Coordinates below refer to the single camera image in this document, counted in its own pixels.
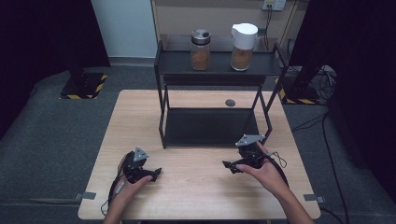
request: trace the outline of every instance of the wooden table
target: wooden table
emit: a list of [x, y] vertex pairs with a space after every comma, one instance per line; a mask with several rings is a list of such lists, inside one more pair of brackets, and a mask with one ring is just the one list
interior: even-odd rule
[[[227, 99], [237, 106], [250, 107], [255, 91], [169, 91], [173, 105], [225, 107]], [[264, 92], [268, 99], [271, 92]], [[265, 128], [261, 106], [256, 120]], [[156, 182], [139, 192], [127, 208], [124, 219], [280, 219], [286, 218], [277, 199], [247, 174], [233, 175], [222, 161], [241, 157], [236, 147], [169, 147], [163, 149], [159, 120], [161, 109], [157, 91], [122, 91], [108, 124], [106, 135], [92, 169], [86, 191], [94, 200], [83, 199], [78, 210], [82, 219], [103, 219], [101, 205], [117, 173], [123, 155], [141, 147], [149, 154], [147, 170], [163, 168]], [[308, 214], [318, 218], [317, 202], [306, 202], [313, 194], [299, 151], [282, 105], [276, 98], [270, 110], [273, 132], [266, 142], [287, 161], [284, 172], [291, 190]]]

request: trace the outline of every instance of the yellow black hazard tape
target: yellow black hazard tape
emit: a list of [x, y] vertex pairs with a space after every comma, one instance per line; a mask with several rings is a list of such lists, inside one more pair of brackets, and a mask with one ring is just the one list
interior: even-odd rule
[[283, 89], [282, 84], [280, 84], [280, 91], [279, 91], [279, 97], [280, 100], [282, 101], [282, 104], [284, 105], [317, 105], [319, 104], [319, 100], [313, 100], [313, 99], [289, 99], [288, 96], [285, 93], [285, 90]]
[[103, 74], [102, 78], [100, 79], [98, 86], [96, 87], [96, 91], [93, 94], [90, 95], [82, 95], [82, 94], [66, 94], [66, 95], [60, 95], [59, 99], [72, 99], [72, 100], [79, 100], [79, 99], [95, 99], [98, 95], [100, 90], [103, 88], [103, 85], [105, 84], [107, 75]]

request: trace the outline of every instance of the black curtain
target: black curtain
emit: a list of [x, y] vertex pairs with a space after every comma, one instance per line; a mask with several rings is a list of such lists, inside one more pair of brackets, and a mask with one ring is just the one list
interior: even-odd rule
[[37, 81], [95, 66], [109, 62], [91, 1], [1, 1], [0, 138]]
[[373, 171], [396, 202], [393, 5], [392, 1], [311, 0], [290, 65], [305, 66], [314, 58], [316, 67], [327, 64], [335, 70], [330, 110], [346, 150], [358, 167]]

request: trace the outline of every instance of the black metal shelf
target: black metal shelf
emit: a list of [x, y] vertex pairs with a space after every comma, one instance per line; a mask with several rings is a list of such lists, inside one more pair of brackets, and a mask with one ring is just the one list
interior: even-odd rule
[[165, 133], [169, 146], [228, 147], [244, 133], [259, 134], [259, 129], [251, 109], [172, 108]]
[[[268, 105], [262, 96], [262, 86], [267, 76], [279, 76], [280, 80], [286, 74], [286, 58], [275, 44], [270, 52], [253, 52], [249, 68], [237, 72], [230, 65], [231, 55], [231, 52], [225, 51], [210, 52], [208, 69], [197, 71], [191, 67], [189, 51], [163, 50], [162, 41], [159, 42], [154, 69], [162, 111], [159, 131], [163, 148], [234, 147], [243, 134], [259, 134], [254, 115], [259, 99], [268, 127], [263, 142], [268, 138], [272, 131], [268, 110], [279, 85], [276, 84]], [[251, 86], [257, 87], [257, 94], [250, 108], [175, 108], [169, 104], [168, 86]]]

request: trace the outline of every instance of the gray carpet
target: gray carpet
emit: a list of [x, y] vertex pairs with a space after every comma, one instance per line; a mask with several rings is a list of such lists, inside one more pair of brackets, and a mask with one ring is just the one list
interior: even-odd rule
[[[35, 85], [32, 97], [0, 141], [1, 199], [73, 199], [75, 193], [83, 192], [119, 92], [156, 88], [152, 67], [116, 66], [88, 71], [108, 75], [97, 99], [58, 99], [69, 78], [67, 72]], [[264, 89], [269, 91], [273, 87], [274, 81], [268, 79]], [[284, 109], [291, 128], [327, 111], [325, 105], [284, 105]], [[370, 170], [354, 167], [331, 118], [326, 119], [325, 130], [350, 223], [396, 223], [395, 203]], [[326, 200], [320, 206], [345, 220], [321, 123], [293, 134], [314, 192]], [[1, 223], [100, 223], [80, 220], [78, 205], [4, 201], [0, 203], [0, 220]], [[322, 213], [316, 222], [327, 224], [337, 220]]]

